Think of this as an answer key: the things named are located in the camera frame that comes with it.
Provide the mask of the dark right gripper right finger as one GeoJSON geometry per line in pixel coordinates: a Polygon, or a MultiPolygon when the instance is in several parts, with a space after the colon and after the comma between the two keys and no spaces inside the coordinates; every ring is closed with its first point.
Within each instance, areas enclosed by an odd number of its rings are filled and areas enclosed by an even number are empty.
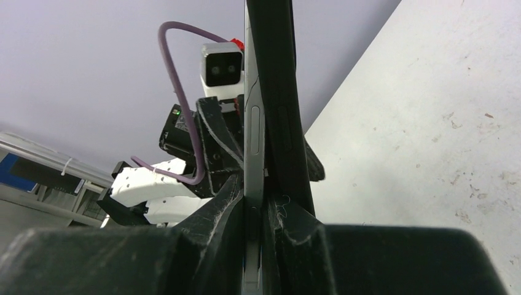
{"type": "Polygon", "coordinates": [[[323,224],[286,196],[264,207],[265,294],[506,294],[459,229],[323,224]]]}

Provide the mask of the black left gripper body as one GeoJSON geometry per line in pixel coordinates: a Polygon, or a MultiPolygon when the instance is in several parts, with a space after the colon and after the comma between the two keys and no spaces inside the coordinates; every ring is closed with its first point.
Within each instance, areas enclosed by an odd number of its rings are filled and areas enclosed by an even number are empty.
{"type": "MultiPolygon", "coordinates": [[[[202,143],[205,174],[199,184],[187,188],[201,199],[214,197],[232,175],[241,176],[244,187],[252,186],[241,166],[244,153],[243,106],[243,95],[222,101],[215,97],[201,98],[196,110],[191,112],[202,143]]],[[[159,147],[185,161],[184,175],[195,175],[195,150],[185,115],[178,104],[168,115],[160,134],[159,147]]]]}

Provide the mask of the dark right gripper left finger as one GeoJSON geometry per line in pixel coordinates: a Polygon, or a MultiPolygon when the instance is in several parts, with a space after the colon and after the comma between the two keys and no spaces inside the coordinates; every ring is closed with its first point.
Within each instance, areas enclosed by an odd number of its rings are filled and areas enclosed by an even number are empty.
{"type": "Polygon", "coordinates": [[[31,229],[1,256],[2,294],[240,294],[241,179],[174,227],[31,229]]]}

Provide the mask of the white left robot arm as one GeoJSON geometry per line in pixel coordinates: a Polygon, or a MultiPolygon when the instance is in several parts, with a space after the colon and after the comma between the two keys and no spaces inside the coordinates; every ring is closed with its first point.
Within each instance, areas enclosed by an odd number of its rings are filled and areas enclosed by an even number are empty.
{"type": "Polygon", "coordinates": [[[243,95],[202,98],[188,115],[174,105],[159,146],[170,160],[135,167],[121,162],[115,168],[113,183],[98,203],[116,223],[171,226],[217,196],[233,175],[240,180],[247,213],[262,206],[267,171],[259,103],[247,102],[243,95]],[[188,117],[194,120],[200,153],[192,147],[188,117]]]}

